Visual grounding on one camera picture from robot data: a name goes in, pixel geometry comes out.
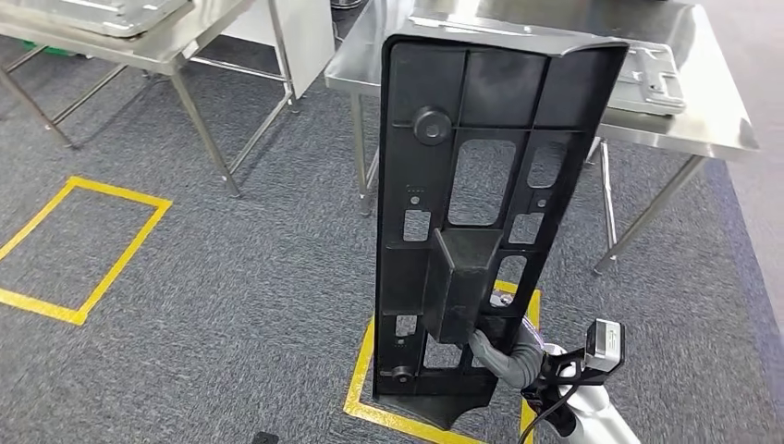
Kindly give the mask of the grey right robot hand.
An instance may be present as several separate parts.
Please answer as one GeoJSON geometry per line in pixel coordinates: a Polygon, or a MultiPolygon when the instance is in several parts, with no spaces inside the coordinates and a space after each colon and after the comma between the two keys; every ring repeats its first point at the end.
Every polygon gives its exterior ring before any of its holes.
{"type": "Polygon", "coordinates": [[[469,346],[479,363],[514,389],[530,386],[541,370],[542,350],[535,335],[525,326],[519,327],[509,354],[495,348],[480,329],[472,332],[469,346]]]}

